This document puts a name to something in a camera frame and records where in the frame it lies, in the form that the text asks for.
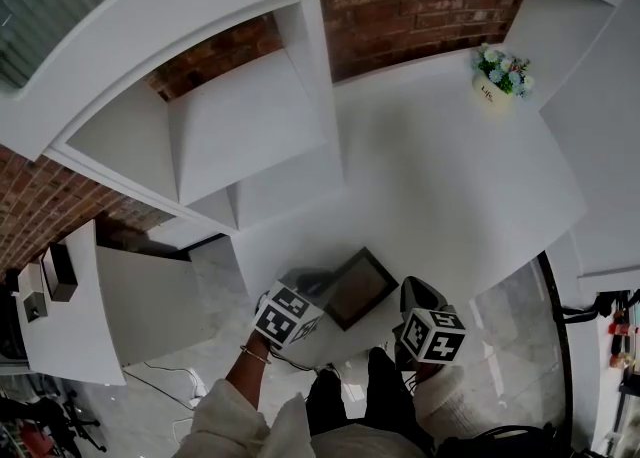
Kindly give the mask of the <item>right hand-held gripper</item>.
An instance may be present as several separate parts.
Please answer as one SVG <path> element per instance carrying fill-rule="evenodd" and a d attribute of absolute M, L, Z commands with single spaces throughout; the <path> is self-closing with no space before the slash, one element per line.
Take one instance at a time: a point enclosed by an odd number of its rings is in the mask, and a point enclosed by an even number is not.
<path fill-rule="evenodd" d="M 467 336 L 454 307 L 430 284 L 415 276 L 401 286 L 402 325 L 396 342 L 418 363 L 448 365 L 456 361 Z"/>

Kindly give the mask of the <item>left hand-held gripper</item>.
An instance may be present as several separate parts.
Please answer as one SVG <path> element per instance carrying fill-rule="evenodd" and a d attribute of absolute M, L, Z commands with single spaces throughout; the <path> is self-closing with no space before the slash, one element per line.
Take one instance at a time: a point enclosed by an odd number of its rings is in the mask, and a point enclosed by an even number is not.
<path fill-rule="evenodd" d="M 289 270 L 260 298 L 253 329 L 279 349 L 305 339 L 325 315 L 332 278 L 321 268 Z"/>

